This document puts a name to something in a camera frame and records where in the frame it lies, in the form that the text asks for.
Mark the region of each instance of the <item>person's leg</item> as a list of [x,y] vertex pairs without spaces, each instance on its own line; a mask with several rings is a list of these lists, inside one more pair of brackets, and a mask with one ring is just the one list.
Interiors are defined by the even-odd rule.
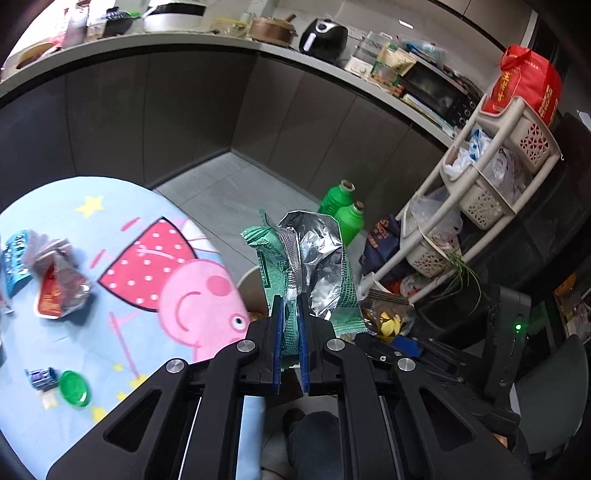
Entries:
[[342,480],[339,419],[315,411],[295,423],[287,436],[287,458],[298,480]]

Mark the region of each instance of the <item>cabinet door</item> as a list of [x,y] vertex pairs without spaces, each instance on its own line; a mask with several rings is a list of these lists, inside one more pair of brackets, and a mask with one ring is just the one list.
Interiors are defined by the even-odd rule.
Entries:
[[154,184],[230,148],[255,56],[227,51],[150,55],[145,181]]
[[462,15],[468,8],[468,4],[470,0],[439,0],[442,4],[447,5],[448,7],[453,8],[456,12],[461,13]]
[[144,184],[142,129],[148,56],[91,65],[66,77],[72,154],[79,175]]
[[304,74],[269,168],[307,189],[354,99],[355,94],[341,86]]
[[465,13],[505,47],[521,43],[530,15],[531,8],[523,0],[470,0]]
[[75,175],[62,76],[0,110],[0,197],[7,207],[37,187]]
[[232,148],[267,165],[304,72],[259,58],[244,95]]
[[367,195],[366,229],[373,228],[374,223],[388,213],[396,215],[444,153],[442,148],[409,129]]
[[320,199],[341,179],[348,179],[355,184],[355,198],[363,200],[408,128],[357,97],[310,184],[310,193]]

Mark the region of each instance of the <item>round table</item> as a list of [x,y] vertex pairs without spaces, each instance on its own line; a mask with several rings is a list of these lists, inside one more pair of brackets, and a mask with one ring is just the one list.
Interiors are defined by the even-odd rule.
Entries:
[[[47,184],[0,215],[5,242],[31,229],[67,238],[92,281],[84,308],[39,318],[32,278],[0,319],[0,430],[39,480],[74,443],[167,360],[209,359],[244,338],[248,315],[219,253],[181,210],[126,181],[75,177]],[[4,275],[0,291],[6,298]],[[54,389],[42,394],[24,370],[81,373],[87,407]],[[260,478],[263,399],[247,397],[237,478]]]

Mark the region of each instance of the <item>red bag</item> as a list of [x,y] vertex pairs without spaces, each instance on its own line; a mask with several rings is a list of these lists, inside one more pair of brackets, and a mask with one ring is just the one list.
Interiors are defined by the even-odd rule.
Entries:
[[554,66],[528,48],[511,45],[501,59],[501,70],[503,74],[482,109],[500,113],[514,96],[519,96],[550,125],[562,91],[562,81]]

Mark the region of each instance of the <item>small blue package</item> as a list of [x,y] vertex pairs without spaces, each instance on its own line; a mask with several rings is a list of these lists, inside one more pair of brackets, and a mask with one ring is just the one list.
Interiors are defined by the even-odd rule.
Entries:
[[24,263],[24,254],[29,243],[29,230],[21,230],[8,239],[2,255],[4,256],[4,277],[6,291],[12,298],[14,294],[28,283],[31,272]]

